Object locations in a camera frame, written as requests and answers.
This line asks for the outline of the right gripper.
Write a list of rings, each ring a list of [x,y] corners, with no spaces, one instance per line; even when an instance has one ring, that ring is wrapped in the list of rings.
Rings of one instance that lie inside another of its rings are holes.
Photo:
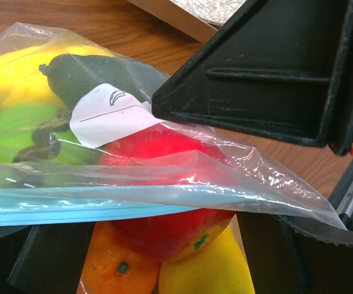
[[[246,1],[154,93],[153,115],[323,147],[333,113],[329,147],[346,155],[352,14],[352,1]]]

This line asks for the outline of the red fake apple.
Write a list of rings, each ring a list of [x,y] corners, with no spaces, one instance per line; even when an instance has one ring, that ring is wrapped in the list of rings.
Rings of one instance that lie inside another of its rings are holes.
[[[175,261],[201,250],[230,223],[234,212],[200,205],[205,190],[230,187],[238,179],[220,147],[162,124],[105,145],[100,165],[152,172],[134,181],[139,200],[190,206],[190,211],[115,221],[123,241],[157,262]]]

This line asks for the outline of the yellow fake mango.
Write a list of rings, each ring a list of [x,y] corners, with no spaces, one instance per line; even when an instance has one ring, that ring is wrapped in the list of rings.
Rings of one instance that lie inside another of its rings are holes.
[[[159,272],[159,293],[254,293],[246,262],[231,227],[202,251],[172,263]]]

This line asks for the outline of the clear zip top bag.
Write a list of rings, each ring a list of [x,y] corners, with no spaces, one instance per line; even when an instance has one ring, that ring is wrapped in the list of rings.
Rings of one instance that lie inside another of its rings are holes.
[[[39,45],[90,45],[80,35],[60,28],[16,23],[0,34],[0,55]],[[258,149],[221,137],[201,125],[162,122],[162,125],[220,147],[230,159],[238,181],[230,187],[205,190],[200,205],[210,208],[304,217],[348,230],[335,209],[309,184]],[[190,211],[190,206],[138,199],[134,181],[150,171],[108,165],[50,163],[48,175],[60,176],[57,185],[33,188],[0,188],[0,227],[136,219]]]

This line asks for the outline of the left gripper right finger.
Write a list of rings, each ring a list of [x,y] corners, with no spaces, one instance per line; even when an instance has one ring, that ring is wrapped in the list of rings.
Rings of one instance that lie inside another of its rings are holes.
[[[353,232],[304,217],[237,213],[256,293],[353,293]]]

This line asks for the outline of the fake orange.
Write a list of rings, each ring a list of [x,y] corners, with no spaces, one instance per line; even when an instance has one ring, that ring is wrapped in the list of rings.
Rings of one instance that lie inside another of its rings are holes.
[[[122,245],[111,222],[96,223],[77,293],[152,293],[159,263]]]

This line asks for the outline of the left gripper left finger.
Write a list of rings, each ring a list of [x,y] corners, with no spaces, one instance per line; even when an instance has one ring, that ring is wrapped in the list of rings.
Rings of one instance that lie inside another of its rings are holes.
[[[0,293],[75,293],[93,225],[0,227]]]

